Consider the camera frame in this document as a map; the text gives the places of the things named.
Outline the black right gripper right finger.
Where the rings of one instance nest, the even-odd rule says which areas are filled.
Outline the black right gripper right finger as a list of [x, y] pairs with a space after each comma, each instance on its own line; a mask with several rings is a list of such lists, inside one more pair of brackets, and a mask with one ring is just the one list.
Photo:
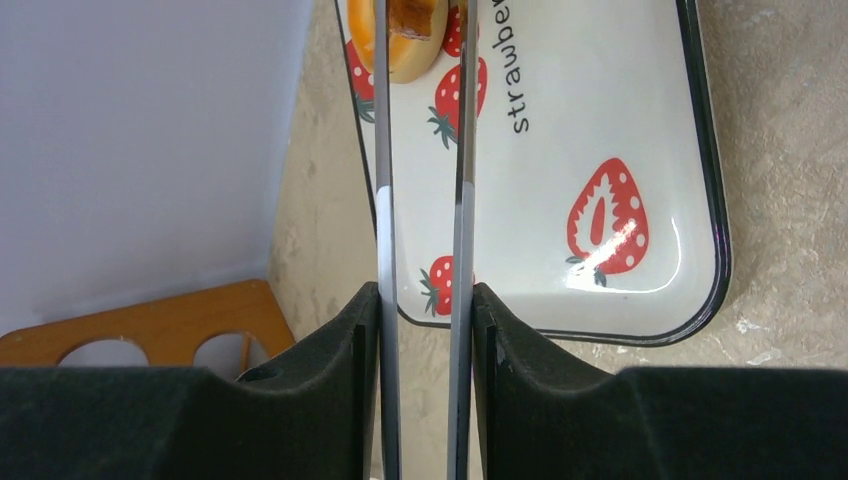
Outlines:
[[610, 374], [473, 293], [488, 479], [843, 479], [841, 370], [633, 367]]

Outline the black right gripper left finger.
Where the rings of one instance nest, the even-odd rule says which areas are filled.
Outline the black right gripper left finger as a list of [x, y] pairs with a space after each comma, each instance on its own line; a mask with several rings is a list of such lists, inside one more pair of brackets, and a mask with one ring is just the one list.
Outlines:
[[380, 313], [367, 282], [275, 356], [230, 333], [183, 366], [152, 366], [120, 340], [57, 366], [1, 365], [1, 475], [366, 479]]

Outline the metal tongs with white handle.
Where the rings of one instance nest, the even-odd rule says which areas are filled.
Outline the metal tongs with white handle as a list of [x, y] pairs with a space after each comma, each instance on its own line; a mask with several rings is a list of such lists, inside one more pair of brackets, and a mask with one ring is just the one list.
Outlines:
[[[472, 301], [474, 285], [474, 206], [479, 80], [479, 5], [467, 1], [460, 13], [458, 151], [453, 231], [453, 286], [450, 317], [446, 476], [468, 476], [471, 392]], [[388, 2], [375, 6], [375, 161], [377, 194], [377, 283], [381, 302], [380, 394], [384, 476], [402, 476], [400, 368], [396, 242], [389, 83]]]

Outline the brown fake bread piece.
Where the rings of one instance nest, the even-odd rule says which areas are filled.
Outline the brown fake bread piece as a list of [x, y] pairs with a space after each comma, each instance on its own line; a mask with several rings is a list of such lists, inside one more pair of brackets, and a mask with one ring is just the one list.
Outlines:
[[436, 10], [430, 0], [388, 0], [388, 27], [397, 35], [414, 40], [431, 36], [431, 21]]

